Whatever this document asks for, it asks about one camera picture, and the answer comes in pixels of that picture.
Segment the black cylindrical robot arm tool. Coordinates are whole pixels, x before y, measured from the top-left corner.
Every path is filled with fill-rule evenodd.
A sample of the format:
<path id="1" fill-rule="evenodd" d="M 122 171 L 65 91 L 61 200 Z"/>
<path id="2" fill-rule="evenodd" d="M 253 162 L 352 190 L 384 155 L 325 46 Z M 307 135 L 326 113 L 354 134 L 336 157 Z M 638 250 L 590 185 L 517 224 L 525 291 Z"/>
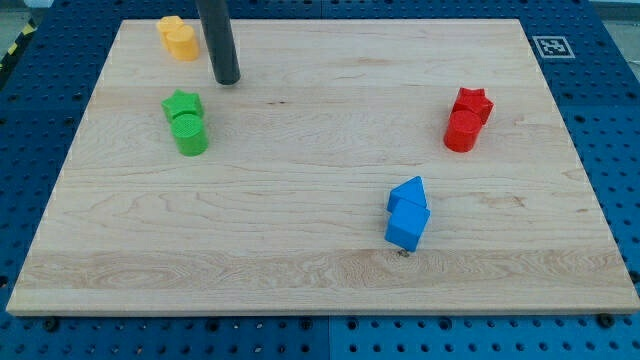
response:
<path id="1" fill-rule="evenodd" d="M 234 85 L 241 72 L 226 0 L 196 0 L 215 80 Z"/>

